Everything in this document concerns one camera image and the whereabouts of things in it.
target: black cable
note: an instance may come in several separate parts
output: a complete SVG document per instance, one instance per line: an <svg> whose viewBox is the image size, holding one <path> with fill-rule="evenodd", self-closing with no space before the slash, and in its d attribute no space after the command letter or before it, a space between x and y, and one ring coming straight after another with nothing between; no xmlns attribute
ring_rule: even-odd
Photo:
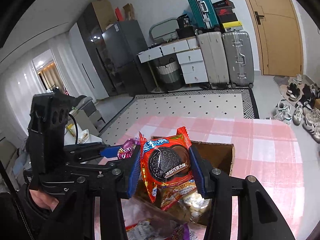
<svg viewBox="0 0 320 240"><path fill-rule="evenodd" d="M23 223L24 223L27 231L28 231L28 234L29 234L29 236L30 236L30 239L31 239L31 240L34 240L33 235L32 235L32 233L31 233L31 230L30 230L30 228L29 228L29 225L28 225L28 223L27 223L26 214L25 214L25 212L24 212L24 210L23 210L21 201L20 201L20 199L19 199L19 197L18 197L18 194L17 194L16 190L14 189L14 187L13 187L13 185L12 185L10 179L9 179L9 176L8 176L7 172L5 171L5 168L4 168L4 166L3 166L3 164L2 164L1 161L0 161L0 175L2 176L4 182L6 183L8 189L9 189L10 194L12 195L13 201L14 201L14 202L16 203L16 205L17 205L19 214L20 214L20 216L21 216L21 218L22 218L22 221L23 221Z"/></svg>
<svg viewBox="0 0 320 240"><path fill-rule="evenodd" d="M79 136L77 122L76 122L76 119L70 113L69 113L69 116L71 117L71 119L75 123L75 127L76 127L76 143L75 144L77 144L78 143L78 136Z"/></svg>

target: red snack bag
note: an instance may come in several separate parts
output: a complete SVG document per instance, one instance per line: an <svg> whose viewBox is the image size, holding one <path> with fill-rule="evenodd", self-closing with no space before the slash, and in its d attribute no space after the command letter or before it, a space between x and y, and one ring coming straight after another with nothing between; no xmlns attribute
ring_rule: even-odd
<svg viewBox="0 0 320 240"><path fill-rule="evenodd" d="M184 126L174 136L148 141L139 133L139 138L142 179L153 203L157 187L175 187L192 178L188 153L191 141Z"/></svg>

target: laundry basket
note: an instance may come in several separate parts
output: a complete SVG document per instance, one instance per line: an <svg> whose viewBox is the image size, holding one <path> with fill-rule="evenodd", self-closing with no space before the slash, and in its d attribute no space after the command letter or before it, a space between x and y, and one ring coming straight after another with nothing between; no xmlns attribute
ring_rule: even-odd
<svg viewBox="0 0 320 240"><path fill-rule="evenodd" d="M160 79L164 83L164 87L168 91L177 90L183 87L184 82L181 79L180 65L176 61L156 68Z"/></svg>

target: chocolate cookie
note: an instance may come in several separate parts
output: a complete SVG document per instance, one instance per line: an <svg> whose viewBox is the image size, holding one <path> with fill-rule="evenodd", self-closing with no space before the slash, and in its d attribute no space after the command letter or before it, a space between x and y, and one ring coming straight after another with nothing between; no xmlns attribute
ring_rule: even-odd
<svg viewBox="0 0 320 240"><path fill-rule="evenodd" d="M185 163L186 165L190 165L189 153L185 147L179 144L175 144L175 145L172 145L170 148L179 155L182 163Z"/></svg>
<svg viewBox="0 0 320 240"><path fill-rule="evenodd" d="M181 158L172 148L158 147L149 156L148 169L155 180L167 182L173 177L165 178L165 174L181 163Z"/></svg>

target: drawer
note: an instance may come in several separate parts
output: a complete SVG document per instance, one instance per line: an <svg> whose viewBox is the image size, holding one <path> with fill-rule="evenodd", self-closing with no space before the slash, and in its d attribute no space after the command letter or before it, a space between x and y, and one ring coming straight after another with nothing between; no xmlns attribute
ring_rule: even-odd
<svg viewBox="0 0 320 240"><path fill-rule="evenodd" d="M208 82L208 76L206 72L196 72L183 74L186 84Z"/></svg>
<svg viewBox="0 0 320 240"><path fill-rule="evenodd" d="M197 39L196 37L192 38L192 39L188 39L187 40L189 48L190 49L195 49L198 47L198 43L197 43Z"/></svg>
<svg viewBox="0 0 320 240"><path fill-rule="evenodd" d="M196 62L181 64L181 69L184 74L206 72L203 61L196 61Z"/></svg>
<svg viewBox="0 0 320 240"><path fill-rule="evenodd" d="M185 52L177 53L178 61L180 64L203 61L201 49L188 50Z"/></svg>
<svg viewBox="0 0 320 240"><path fill-rule="evenodd" d="M149 60L162 57L162 53L161 53L160 47L155 47L155 48L140 52L138 56L141 63L144 63Z"/></svg>
<svg viewBox="0 0 320 240"><path fill-rule="evenodd" d="M189 45L186 40L176 41L176 42L161 46L163 55L169 55L169 54L177 53L180 51L185 51L188 49L189 49Z"/></svg>

